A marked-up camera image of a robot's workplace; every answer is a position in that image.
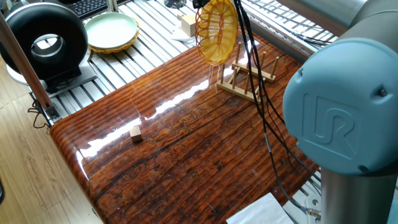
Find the wooden floor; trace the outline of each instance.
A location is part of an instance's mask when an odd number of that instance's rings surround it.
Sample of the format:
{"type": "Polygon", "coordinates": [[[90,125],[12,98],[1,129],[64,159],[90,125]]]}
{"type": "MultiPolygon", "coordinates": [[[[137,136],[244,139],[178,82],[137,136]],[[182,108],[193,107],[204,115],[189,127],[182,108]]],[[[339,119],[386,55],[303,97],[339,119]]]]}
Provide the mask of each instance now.
{"type": "Polygon", "coordinates": [[[10,78],[0,57],[0,223],[102,223],[46,129],[33,128],[31,105],[27,87],[10,78]]]}

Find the keyboard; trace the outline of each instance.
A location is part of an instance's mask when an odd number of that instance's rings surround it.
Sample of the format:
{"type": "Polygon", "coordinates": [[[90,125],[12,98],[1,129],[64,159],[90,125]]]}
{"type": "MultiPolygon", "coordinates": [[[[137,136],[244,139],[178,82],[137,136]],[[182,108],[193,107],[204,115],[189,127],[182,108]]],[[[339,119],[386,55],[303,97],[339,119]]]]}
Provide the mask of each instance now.
{"type": "Polygon", "coordinates": [[[79,19],[86,19],[108,8],[106,0],[81,0],[67,6],[78,15],[79,19]]]}

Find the white paper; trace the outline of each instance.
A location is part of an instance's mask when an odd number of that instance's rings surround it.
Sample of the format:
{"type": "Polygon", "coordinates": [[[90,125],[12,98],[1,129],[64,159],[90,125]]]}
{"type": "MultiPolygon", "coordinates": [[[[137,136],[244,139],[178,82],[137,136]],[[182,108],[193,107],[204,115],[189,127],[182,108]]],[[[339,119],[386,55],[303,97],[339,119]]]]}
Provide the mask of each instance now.
{"type": "Polygon", "coordinates": [[[189,37],[184,31],[181,30],[181,24],[174,27],[171,39],[179,40],[190,47],[194,47],[197,45],[195,36],[189,37]]]}
{"type": "Polygon", "coordinates": [[[271,193],[226,220],[228,224],[294,224],[271,193]]]}

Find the wooden pole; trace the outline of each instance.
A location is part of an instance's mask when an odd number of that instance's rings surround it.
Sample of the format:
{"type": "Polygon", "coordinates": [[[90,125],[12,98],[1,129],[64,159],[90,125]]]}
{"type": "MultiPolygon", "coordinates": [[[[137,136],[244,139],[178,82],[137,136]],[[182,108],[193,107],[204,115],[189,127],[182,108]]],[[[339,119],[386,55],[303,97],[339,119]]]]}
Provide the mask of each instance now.
{"type": "Polygon", "coordinates": [[[236,59],[235,59],[235,63],[238,63],[238,60],[239,60],[239,52],[241,51],[241,45],[242,45],[242,42],[238,42],[238,49],[236,50],[236,59]]]}
{"type": "Polygon", "coordinates": [[[266,52],[262,52],[262,57],[261,57],[261,68],[262,68],[262,66],[264,65],[264,59],[266,59],[266,52]]]}
{"type": "MultiPolygon", "coordinates": [[[[238,74],[241,68],[235,67],[235,68],[234,68],[234,72],[235,72],[235,69],[236,69],[236,73],[238,74]]],[[[235,79],[235,76],[233,75],[233,76],[228,80],[228,83],[229,83],[229,84],[232,84],[232,82],[234,81],[234,79],[235,79]]]]}
{"type": "Polygon", "coordinates": [[[48,94],[45,92],[39,78],[32,68],[32,65],[29,63],[25,53],[22,51],[17,39],[2,15],[0,16],[0,41],[11,56],[12,61],[17,65],[18,70],[24,76],[40,105],[42,105],[44,109],[52,106],[48,94]]]}
{"type": "Polygon", "coordinates": [[[276,57],[274,66],[272,67],[272,71],[271,71],[271,78],[274,77],[274,73],[275,73],[276,66],[278,65],[278,61],[279,61],[279,57],[276,57]]]}
{"type": "Polygon", "coordinates": [[[248,93],[249,88],[249,74],[246,76],[246,84],[244,84],[244,94],[248,93]]]}
{"type": "Polygon", "coordinates": [[[221,66],[221,81],[220,83],[223,84],[224,82],[224,69],[225,69],[225,63],[221,66]]]}
{"type": "Polygon", "coordinates": [[[236,75],[238,74],[238,69],[234,69],[234,80],[232,80],[232,89],[235,89],[235,83],[236,83],[236,75]]]}

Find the small wooden cube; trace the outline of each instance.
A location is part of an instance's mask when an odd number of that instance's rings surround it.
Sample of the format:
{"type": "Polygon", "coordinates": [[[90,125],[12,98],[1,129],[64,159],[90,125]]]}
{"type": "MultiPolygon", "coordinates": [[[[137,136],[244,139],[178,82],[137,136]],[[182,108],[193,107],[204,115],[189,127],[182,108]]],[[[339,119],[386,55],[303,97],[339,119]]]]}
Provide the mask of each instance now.
{"type": "Polygon", "coordinates": [[[195,16],[179,14],[177,18],[181,20],[181,30],[189,37],[193,37],[195,35],[195,16]]]}
{"type": "Polygon", "coordinates": [[[130,130],[130,137],[131,137],[131,140],[132,140],[133,142],[141,141],[141,140],[142,140],[141,131],[140,131],[140,129],[139,129],[138,126],[134,126],[134,127],[130,130]]]}

